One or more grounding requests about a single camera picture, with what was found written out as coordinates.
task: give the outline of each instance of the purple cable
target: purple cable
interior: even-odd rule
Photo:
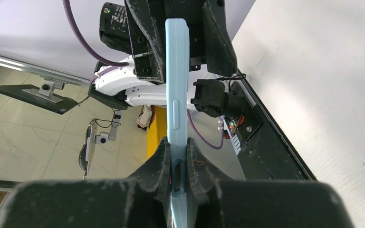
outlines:
[[[99,77],[101,77],[101,76],[103,76],[104,74],[106,74],[106,73],[108,73],[108,72],[110,72],[110,71],[112,71],[112,70],[115,70],[115,69],[117,69],[118,67],[116,66],[110,66],[109,68],[107,68],[107,69],[105,69],[105,70],[103,70],[102,72],[99,72],[98,73],[98,76],[97,75],[95,75],[90,81],[89,81],[89,85],[91,85],[96,79],[98,79]]]
[[[69,0],[62,0],[62,3],[64,4],[65,13],[67,15],[67,19],[70,24],[70,27],[72,28],[73,33],[75,34],[76,38],[79,40],[80,44],[86,49],[86,51],[91,56],[93,56],[98,61],[100,61],[104,64],[107,64],[109,66],[123,67],[123,66],[127,66],[129,64],[127,62],[122,62],[122,63],[113,62],[113,61],[107,60],[107,59],[101,57],[99,54],[97,54],[89,46],[89,44],[86,42],[86,40],[83,38],[82,34],[80,33],[79,28],[77,27],[77,24],[75,22],[75,18],[73,17],[73,13],[72,13],[72,9],[70,7]]]
[[[192,117],[191,117],[191,113],[190,111],[187,110],[187,116],[188,116],[188,121],[190,122],[191,127],[193,128],[193,130],[195,131],[195,133],[202,139],[202,141],[208,145],[209,147],[211,147],[212,149],[215,150],[220,150],[223,147],[223,139],[224,139],[224,133],[223,133],[223,123],[221,123],[221,143],[220,146],[214,146],[212,144],[210,144],[208,141],[206,141],[206,139],[199,133],[199,131],[196,129],[194,122],[192,121]]]

